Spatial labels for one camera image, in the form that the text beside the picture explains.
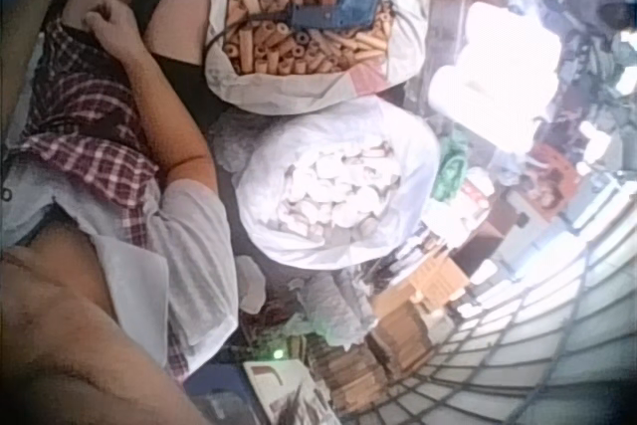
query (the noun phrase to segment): white sack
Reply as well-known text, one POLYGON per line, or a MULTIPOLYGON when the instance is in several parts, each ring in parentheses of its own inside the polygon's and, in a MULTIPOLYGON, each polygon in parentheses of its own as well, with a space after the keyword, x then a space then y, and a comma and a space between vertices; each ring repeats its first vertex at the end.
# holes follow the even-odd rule
MULTIPOLYGON (((298 114, 316 111, 386 90, 415 76, 425 60, 427 21, 418 0, 391 0, 396 19, 383 63, 358 64, 339 74, 265 74, 238 76, 217 42, 205 60, 208 87, 222 100, 259 114, 298 114)), ((225 27, 227 0, 212 0, 208 40, 225 27)))
POLYGON ((277 125, 264 134, 237 182, 241 221, 268 257, 302 269, 335 270, 389 254, 415 230, 438 170, 440 148, 424 120, 378 97, 365 97, 277 125), (401 167, 401 182, 370 236, 327 248, 268 225, 285 196, 285 176, 309 151, 382 138, 401 167))

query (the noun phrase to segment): stacked wood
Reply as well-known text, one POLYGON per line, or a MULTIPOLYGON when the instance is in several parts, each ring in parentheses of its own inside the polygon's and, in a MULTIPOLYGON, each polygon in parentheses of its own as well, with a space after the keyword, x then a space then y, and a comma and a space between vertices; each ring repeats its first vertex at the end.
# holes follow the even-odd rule
POLYGON ((381 1, 370 30, 293 32, 285 23, 247 22, 250 15, 277 13, 295 5, 333 5, 336 0, 228 0, 224 52, 239 75, 312 75, 344 72, 361 62, 387 56, 394 19, 391 3, 381 1), (238 46, 239 51, 228 47, 238 46), (264 57, 255 54, 265 49, 264 57), (275 65, 274 52, 278 53, 275 65))
POLYGON ((371 349, 392 382, 421 368, 432 348, 425 322, 410 302, 382 318, 370 339, 374 342, 371 349))
POLYGON ((366 344, 345 351, 312 335, 308 338, 308 358, 314 374, 329 387, 339 413, 360 411, 385 397, 387 377, 366 344))

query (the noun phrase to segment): red plaid shirt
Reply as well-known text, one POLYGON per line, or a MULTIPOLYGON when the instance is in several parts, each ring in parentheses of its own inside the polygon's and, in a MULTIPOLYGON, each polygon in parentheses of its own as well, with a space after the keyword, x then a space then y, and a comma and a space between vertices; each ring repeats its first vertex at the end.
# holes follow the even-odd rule
MULTIPOLYGON (((88 34, 60 19, 45 35, 29 118, 12 154, 36 155, 119 206, 129 241, 147 248, 144 195, 158 168, 149 159, 125 73, 88 34)), ((188 375, 170 323, 168 368, 179 380, 188 375)))

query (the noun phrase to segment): white fabric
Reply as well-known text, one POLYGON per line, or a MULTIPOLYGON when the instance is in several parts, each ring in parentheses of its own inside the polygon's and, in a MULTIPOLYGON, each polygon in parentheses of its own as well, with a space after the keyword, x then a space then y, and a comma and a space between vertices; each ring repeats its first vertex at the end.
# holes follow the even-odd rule
POLYGON ((238 295, 230 230, 217 195, 190 180, 147 187, 144 213, 153 251, 123 242, 117 208, 36 162, 12 165, 2 203, 2 247, 29 234, 57 203, 96 247, 122 329, 166 363, 167 314, 190 371, 210 359, 237 326, 238 295))
MULTIPOLYGON (((205 61, 208 87, 222 100, 259 114, 299 114, 381 92, 415 76, 425 61, 427 21, 418 0, 391 0, 396 19, 386 62, 358 64, 347 72, 276 77, 238 76, 223 53, 222 42, 205 61)), ((212 0, 208 40, 225 28, 228 0, 212 0)))
POLYGON ((264 134, 237 185, 241 221, 274 261, 302 269, 335 270, 389 254, 415 230, 440 159, 436 136, 422 118, 378 97, 365 97, 296 117, 264 134), (375 231, 328 247, 273 227, 285 195, 286 173, 309 151, 361 146, 380 138, 400 163, 401 182, 375 231))

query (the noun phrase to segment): cloth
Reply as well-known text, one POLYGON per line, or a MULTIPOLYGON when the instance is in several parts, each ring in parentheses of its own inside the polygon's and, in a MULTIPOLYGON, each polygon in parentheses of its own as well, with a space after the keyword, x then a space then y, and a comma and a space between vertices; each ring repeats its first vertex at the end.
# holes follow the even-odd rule
POLYGON ((223 205, 193 181, 171 184, 160 198, 118 64, 59 19, 45 33, 29 119, 3 185, 13 196, 3 204, 3 246, 61 206, 96 246, 122 328, 160 363, 167 355, 169 371, 185 379, 237 324, 223 205))

